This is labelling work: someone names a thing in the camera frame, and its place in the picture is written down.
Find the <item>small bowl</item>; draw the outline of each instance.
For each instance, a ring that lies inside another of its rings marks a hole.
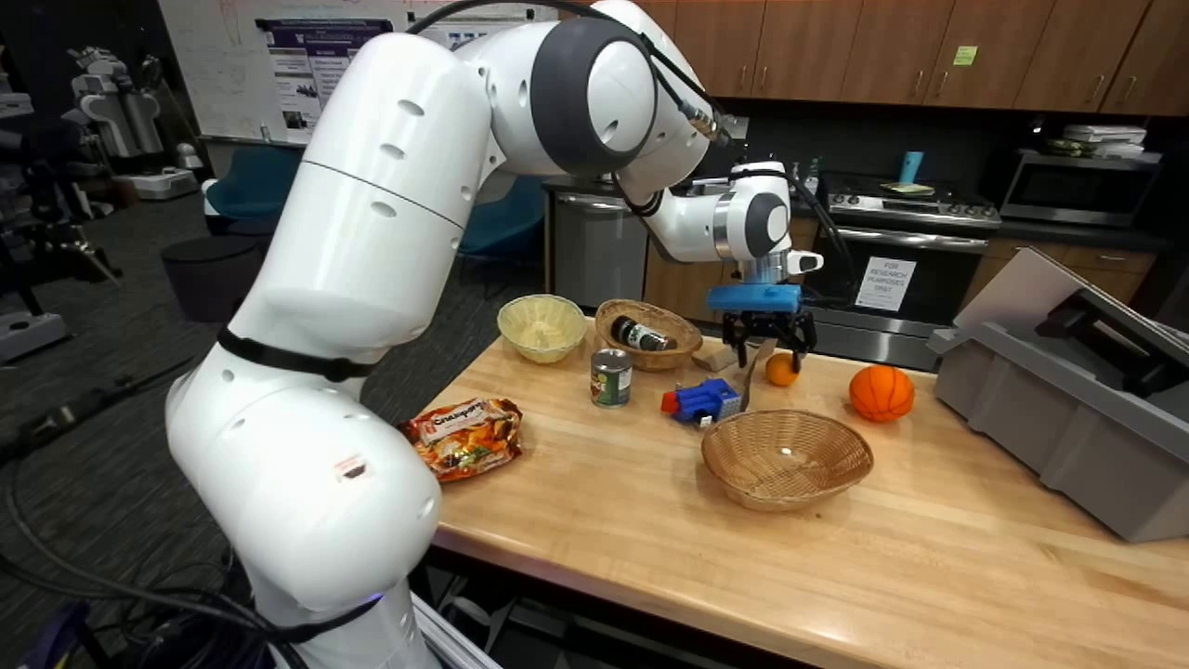
[[[660,332],[674,345],[670,351],[634,351],[628,341],[617,341],[610,332],[622,316],[648,322],[651,332]],[[693,360],[693,353],[704,345],[704,332],[660,304],[610,296],[600,304],[596,326],[591,326],[591,351],[605,351],[605,345],[628,351],[633,367],[670,371],[670,367],[682,367]]]
[[[532,363],[556,363],[573,356],[591,322],[582,309],[556,294],[519,294],[493,316],[497,334]]]
[[[872,469],[857,430],[802,408],[755,408],[712,423],[704,462],[732,501],[767,514],[809,510]]]

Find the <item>orange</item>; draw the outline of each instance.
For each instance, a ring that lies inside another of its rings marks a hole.
[[[892,423],[913,408],[913,378],[892,363],[850,374],[850,408],[872,423]]]
[[[777,351],[771,360],[767,360],[767,383],[772,387],[793,387],[795,383],[795,360],[789,351]]]

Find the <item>microwave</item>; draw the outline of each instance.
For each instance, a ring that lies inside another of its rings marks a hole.
[[[1161,165],[1111,156],[1043,156],[1023,150],[999,197],[1005,218],[1068,227],[1134,227]]]

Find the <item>oven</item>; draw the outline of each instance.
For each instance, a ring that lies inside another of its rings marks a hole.
[[[818,353],[932,371],[930,339],[959,316],[997,208],[956,186],[904,197],[881,184],[843,184],[825,202],[825,269],[802,284]]]

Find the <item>can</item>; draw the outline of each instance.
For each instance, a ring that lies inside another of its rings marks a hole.
[[[591,353],[591,403],[596,405],[628,405],[633,403],[628,351],[596,351]]]

